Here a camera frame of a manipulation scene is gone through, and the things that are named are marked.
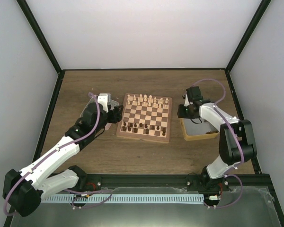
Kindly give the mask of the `yellow rimmed metal tin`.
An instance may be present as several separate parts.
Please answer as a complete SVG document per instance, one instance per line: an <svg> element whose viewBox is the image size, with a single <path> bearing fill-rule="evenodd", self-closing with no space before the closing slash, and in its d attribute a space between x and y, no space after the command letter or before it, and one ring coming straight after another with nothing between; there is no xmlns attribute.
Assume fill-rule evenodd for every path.
<svg viewBox="0 0 284 227"><path fill-rule="evenodd" d="M180 118L179 121L184 140L186 141L214 139L219 135L219 132L215 134L205 134L208 131L217 130L207 121L203 120L202 123L198 124L195 124L190 119L185 118Z"/></svg>

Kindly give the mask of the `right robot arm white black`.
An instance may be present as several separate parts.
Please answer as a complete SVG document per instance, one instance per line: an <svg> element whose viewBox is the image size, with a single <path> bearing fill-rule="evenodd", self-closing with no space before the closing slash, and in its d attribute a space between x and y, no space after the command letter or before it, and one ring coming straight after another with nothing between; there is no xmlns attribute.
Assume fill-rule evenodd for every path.
<svg viewBox="0 0 284 227"><path fill-rule="evenodd" d="M229 115L217 103L203 98L198 86L186 89L184 99L177 111L184 139L193 141L219 136L219 155L200 174L201 186L210 191L231 169L256 157L252 124Z"/></svg>

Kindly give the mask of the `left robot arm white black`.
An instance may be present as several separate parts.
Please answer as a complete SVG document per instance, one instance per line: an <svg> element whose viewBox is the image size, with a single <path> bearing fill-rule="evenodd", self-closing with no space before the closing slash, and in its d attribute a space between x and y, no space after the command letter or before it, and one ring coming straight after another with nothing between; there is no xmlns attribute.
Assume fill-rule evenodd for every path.
<svg viewBox="0 0 284 227"><path fill-rule="evenodd" d="M76 193L86 192L87 174L78 166L71 166L54 176L51 174L101 135L108 123L120 122L122 111L122 105L88 104L81 117L53 148L20 171L8 171L3 186L5 214L10 215L6 207L8 204L16 213L26 217L36 210L41 201L60 191L74 189Z"/></svg>

